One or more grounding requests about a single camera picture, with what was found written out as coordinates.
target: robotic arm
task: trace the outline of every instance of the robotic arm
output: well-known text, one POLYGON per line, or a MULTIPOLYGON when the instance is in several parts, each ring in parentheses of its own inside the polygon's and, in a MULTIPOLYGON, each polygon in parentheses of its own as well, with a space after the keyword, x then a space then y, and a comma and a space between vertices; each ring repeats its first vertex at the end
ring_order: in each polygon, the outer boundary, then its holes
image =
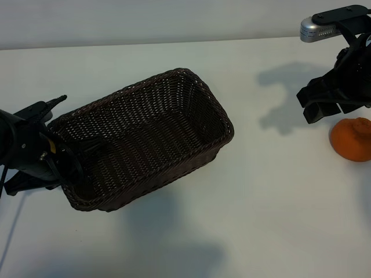
POLYGON ((318 13, 301 22, 303 42, 342 34, 349 44, 340 51, 331 71, 311 80, 298 92, 297 98, 308 123, 341 111, 346 114, 362 106, 371 107, 370 13, 366 7, 354 5, 318 13))

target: dark brown wicker basket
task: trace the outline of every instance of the dark brown wicker basket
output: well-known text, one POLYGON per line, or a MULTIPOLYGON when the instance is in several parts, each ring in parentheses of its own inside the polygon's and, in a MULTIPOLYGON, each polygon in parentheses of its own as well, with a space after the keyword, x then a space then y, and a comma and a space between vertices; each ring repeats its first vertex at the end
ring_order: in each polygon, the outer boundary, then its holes
POLYGON ((209 87, 178 68, 67 113, 48 126, 65 142, 101 136, 85 182, 63 185, 73 208, 112 211, 212 161, 234 135, 209 87))

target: black bracket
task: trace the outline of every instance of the black bracket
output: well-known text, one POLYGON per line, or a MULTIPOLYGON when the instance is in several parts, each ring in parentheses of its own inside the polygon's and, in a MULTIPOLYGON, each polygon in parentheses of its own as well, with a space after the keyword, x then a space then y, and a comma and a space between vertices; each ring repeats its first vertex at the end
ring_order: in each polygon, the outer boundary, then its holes
POLYGON ((351 44, 357 39, 355 35, 371 30, 369 13, 370 11, 366 7, 352 5, 328 12, 317 13, 312 16, 312 21, 320 26, 334 24, 347 42, 351 44))

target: screw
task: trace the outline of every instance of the screw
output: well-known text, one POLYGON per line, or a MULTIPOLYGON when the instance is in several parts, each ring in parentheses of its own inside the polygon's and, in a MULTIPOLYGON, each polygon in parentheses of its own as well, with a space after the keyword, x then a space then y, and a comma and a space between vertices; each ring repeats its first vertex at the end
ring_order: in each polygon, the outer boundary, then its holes
POLYGON ((39 160, 40 161, 43 161, 44 160, 44 158, 46 157, 48 155, 48 153, 47 152, 43 152, 42 154, 41 154, 41 156, 40 156, 40 158, 39 158, 39 160))

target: black cable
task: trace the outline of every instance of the black cable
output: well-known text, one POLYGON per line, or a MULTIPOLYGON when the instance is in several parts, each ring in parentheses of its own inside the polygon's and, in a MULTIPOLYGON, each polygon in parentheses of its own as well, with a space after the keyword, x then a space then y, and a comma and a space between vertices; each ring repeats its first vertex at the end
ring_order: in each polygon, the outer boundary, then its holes
POLYGON ((7 165, 4 165, 4 169, 2 170, 1 180, 0 180, 0 198, 1 198, 2 188, 4 187, 5 178, 6 178, 7 173, 8 173, 8 167, 7 165))

